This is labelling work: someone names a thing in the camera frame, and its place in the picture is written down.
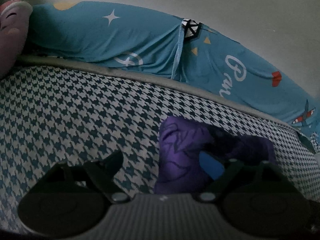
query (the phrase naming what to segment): purple fabric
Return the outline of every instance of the purple fabric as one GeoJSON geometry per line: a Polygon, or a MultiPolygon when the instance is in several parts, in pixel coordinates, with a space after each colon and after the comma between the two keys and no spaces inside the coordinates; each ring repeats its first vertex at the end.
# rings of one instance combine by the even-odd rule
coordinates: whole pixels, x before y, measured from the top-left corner
{"type": "Polygon", "coordinates": [[[222,128],[170,116],[159,130],[159,177],[155,194],[200,192],[211,181],[199,164],[205,150],[223,160],[235,158],[247,165],[262,160],[276,164],[272,142],[257,136],[233,136],[222,128]]]}
{"type": "Polygon", "coordinates": [[[0,15],[0,78],[9,72],[23,50],[31,12],[31,5],[19,1],[0,15]]]}

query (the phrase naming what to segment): black round pad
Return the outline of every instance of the black round pad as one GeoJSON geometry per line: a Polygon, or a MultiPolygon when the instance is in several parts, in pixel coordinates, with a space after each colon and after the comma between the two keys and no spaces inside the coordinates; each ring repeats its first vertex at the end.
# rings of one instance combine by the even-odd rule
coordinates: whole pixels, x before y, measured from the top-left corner
{"type": "Polygon", "coordinates": [[[308,201],[298,192],[261,190],[269,186],[261,182],[229,193],[222,203],[227,220],[240,231],[263,237],[283,236],[303,227],[310,216],[308,201]]]}
{"type": "Polygon", "coordinates": [[[106,212],[102,194],[72,183],[64,185],[66,192],[59,192],[54,184],[44,189],[46,193],[28,193],[20,201],[18,216],[29,231],[61,239],[85,232],[102,219],[106,212]]]}

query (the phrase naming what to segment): plush toy face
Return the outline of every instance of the plush toy face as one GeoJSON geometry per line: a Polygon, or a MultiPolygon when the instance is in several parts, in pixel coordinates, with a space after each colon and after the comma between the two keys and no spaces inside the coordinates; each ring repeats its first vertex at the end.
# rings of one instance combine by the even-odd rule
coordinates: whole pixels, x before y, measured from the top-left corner
{"type": "Polygon", "coordinates": [[[0,78],[13,67],[26,42],[32,6],[20,0],[0,6],[0,78]]]}

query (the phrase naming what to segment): houndstooth pattern fabric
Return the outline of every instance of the houndstooth pattern fabric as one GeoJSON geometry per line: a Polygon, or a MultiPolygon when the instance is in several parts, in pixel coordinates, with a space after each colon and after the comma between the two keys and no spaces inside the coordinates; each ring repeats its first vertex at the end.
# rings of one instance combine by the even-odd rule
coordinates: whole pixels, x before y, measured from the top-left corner
{"type": "Polygon", "coordinates": [[[76,165],[121,149],[116,184],[131,196],[152,192],[158,129],[169,115],[269,138],[283,174],[306,198],[320,200],[319,166],[293,129],[152,84],[40,66],[0,82],[1,227],[21,232],[18,202],[63,160],[76,165]]]}
{"type": "Polygon", "coordinates": [[[319,138],[319,135],[316,132],[314,132],[310,136],[310,142],[312,143],[316,153],[320,152],[320,144],[318,143],[318,138],[319,138]]]}

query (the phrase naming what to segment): yellow triangle print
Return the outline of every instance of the yellow triangle print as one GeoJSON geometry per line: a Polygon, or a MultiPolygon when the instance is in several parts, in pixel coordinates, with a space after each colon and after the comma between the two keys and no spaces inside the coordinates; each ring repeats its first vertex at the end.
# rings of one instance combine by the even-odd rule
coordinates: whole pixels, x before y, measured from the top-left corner
{"type": "Polygon", "coordinates": [[[191,52],[192,52],[193,54],[195,54],[196,56],[198,56],[198,48],[192,49],[191,52]]]}
{"type": "Polygon", "coordinates": [[[79,1],[69,1],[69,2],[56,2],[53,6],[59,11],[65,11],[75,6],[79,1]]]}
{"type": "Polygon", "coordinates": [[[210,40],[209,40],[208,37],[205,38],[204,43],[206,43],[206,44],[211,44],[211,42],[210,42],[210,40]]]}

